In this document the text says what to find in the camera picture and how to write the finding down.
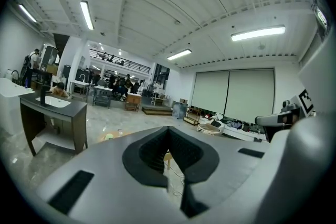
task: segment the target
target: shelf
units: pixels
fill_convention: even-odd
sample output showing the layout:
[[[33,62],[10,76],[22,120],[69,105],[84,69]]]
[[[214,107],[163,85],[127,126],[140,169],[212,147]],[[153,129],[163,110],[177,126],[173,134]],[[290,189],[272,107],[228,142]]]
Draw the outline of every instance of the shelf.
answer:
[[[43,142],[48,142],[56,146],[75,150],[73,138],[70,135],[57,134],[56,130],[54,129],[45,128],[38,135],[36,135],[36,137]]]

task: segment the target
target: cable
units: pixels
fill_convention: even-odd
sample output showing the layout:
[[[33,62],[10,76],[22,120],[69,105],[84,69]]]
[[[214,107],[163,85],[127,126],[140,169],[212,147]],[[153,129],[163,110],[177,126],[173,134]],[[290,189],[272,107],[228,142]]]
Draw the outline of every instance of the cable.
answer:
[[[170,169],[175,173],[175,175],[177,175],[179,178],[180,178],[180,181],[181,181],[181,183],[182,183],[182,185],[184,186],[184,183],[183,183],[183,181],[182,181],[182,178],[184,178],[184,175],[179,175],[173,168],[171,168],[170,167]],[[182,193],[180,192],[180,191],[178,191],[178,190],[175,190],[174,192],[173,192],[173,195],[175,195],[175,196],[180,196],[180,195],[182,195]]]

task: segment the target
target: black slot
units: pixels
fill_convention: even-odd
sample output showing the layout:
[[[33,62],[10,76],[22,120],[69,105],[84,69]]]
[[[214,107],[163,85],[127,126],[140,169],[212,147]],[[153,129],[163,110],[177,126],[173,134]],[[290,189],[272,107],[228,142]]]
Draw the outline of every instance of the black slot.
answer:
[[[78,171],[49,201],[56,210],[67,215],[79,196],[92,180],[94,174]]]
[[[239,153],[243,153],[246,154],[248,156],[252,156],[252,157],[256,157],[256,158],[262,158],[263,155],[265,154],[265,152],[261,152],[261,151],[254,151],[254,150],[250,150],[248,148],[241,148],[240,150],[238,150]]]

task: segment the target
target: fluorescent light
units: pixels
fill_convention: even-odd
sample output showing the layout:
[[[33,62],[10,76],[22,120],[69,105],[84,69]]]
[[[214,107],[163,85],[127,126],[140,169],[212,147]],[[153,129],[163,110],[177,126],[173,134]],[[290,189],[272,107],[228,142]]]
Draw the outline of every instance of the fluorescent light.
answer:
[[[90,30],[94,30],[92,20],[91,20],[90,10],[89,10],[89,3],[87,1],[81,1],[80,7],[82,8],[84,18],[85,18],[86,24],[88,25],[88,28]]]
[[[270,35],[279,35],[285,33],[286,28],[284,25],[277,26],[277,27],[270,27],[260,30],[254,30],[244,33],[238,33],[231,35],[232,41],[240,41],[248,38],[254,38],[254,37],[262,37],[262,36],[270,36]]]
[[[37,23],[37,20],[35,20],[35,18],[28,12],[28,10],[26,10],[24,5],[19,4],[19,7],[29,17],[29,19],[31,19],[33,22]]]
[[[177,53],[177,54],[175,54],[175,55],[173,55],[173,56],[168,57],[167,59],[168,59],[169,61],[171,61],[171,60],[174,60],[174,59],[176,59],[176,58],[178,58],[178,57],[185,56],[185,55],[187,55],[187,54],[191,54],[191,50],[186,49],[186,50],[181,51],[181,52],[179,52],[179,53]]]

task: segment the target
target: white counter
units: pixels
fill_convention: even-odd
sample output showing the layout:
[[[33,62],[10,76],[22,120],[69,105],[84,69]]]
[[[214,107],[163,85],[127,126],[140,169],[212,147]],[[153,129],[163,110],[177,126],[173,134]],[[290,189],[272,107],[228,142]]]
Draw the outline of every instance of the white counter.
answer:
[[[19,95],[34,92],[32,89],[16,85],[0,78],[0,127],[9,134],[23,132]]]

